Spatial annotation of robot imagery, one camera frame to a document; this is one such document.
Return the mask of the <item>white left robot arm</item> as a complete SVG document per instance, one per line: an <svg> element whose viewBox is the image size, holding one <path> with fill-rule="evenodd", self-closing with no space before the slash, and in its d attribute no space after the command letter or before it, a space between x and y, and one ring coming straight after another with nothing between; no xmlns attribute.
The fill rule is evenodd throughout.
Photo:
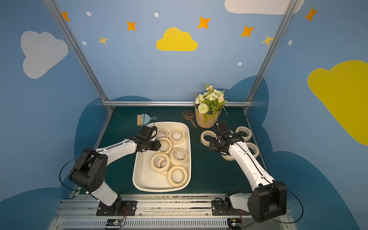
<svg viewBox="0 0 368 230"><path fill-rule="evenodd" d="M85 148L72 167L69 180L104 205L117 209L121 198L105 182L108 165L133 153L158 151L161 144L156 140L157 134L156 126L142 126L138 134L119 143L99 149Z"/></svg>

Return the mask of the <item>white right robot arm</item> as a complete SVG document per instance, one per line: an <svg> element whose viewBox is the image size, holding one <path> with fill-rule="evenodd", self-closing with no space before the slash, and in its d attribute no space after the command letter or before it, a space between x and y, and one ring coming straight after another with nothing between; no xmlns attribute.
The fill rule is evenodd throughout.
<svg viewBox="0 0 368 230"><path fill-rule="evenodd" d="M287 187L277 182L257 161L239 133L232 133L227 123L214 125L216 136L210 140L209 148L222 155L230 155L240 166L251 188L252 194L244 193L229 195L229 203L233 209L249 213L261 223L269 219L285 215L287 212Z"/></svg>

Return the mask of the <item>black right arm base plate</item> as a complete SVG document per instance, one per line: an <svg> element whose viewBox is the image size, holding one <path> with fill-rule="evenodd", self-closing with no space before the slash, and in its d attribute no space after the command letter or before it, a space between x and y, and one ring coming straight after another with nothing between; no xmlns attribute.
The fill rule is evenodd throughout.
<svg viewBox="0 0 368 230"><path fill-rule="evenodd" d="M250 216L250 213L240 209L234 209L222 199L215 199L211 201L211 211L213 216Z"/></svg>

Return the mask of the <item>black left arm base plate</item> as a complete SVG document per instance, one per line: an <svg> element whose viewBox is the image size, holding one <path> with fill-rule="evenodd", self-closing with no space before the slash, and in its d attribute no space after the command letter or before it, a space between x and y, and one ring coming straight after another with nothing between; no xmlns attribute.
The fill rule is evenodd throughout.
<svg viewBox="0 0 368 230"><path fill-rule="evenodd" d="M137 203L137 201L117 200L112 206L107 206L100 202L96 216L134 216Z"/></svg>

